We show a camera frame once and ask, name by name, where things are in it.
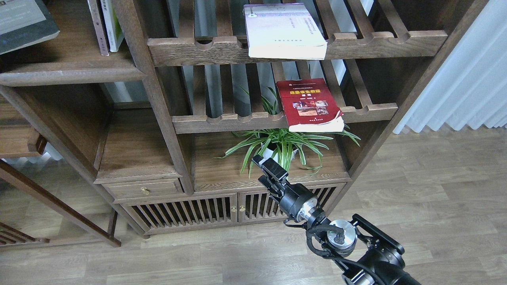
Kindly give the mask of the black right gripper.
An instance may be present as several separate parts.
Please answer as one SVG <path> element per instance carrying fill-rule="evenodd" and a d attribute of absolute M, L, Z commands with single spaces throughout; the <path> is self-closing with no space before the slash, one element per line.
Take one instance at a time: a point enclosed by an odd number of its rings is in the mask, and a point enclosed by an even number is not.
<path fill-rule="evenodd" d="M 306 220 L 304 228 L 327 224 L 325 212 L 314 193 L 300 183 L 290 184 L 286 181 L 288 172 L 276 161 L 255 155 L 252 162 L 265 174 L 259 177 L 259 182 L 268 189 L 272 199 L 279 204 L 288 220 L 295 222 Z"/>

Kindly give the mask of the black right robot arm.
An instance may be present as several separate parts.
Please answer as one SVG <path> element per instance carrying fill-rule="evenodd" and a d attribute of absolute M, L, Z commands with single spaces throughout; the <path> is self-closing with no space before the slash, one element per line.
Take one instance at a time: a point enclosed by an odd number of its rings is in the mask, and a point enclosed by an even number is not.
<path fill-rule="evenodd" d="M 288 172 L 273 159 L 253 157 L 263 175 L 259 181 L 287 215 L 284 221 L 305 230 L 306 243 L 317 256 L 332 260 L 348 285 L 417 285 L 404 271 L 404 247 L 360 215 L 330 220 L 317 197 L 302 184 L 290 184 Z"/>

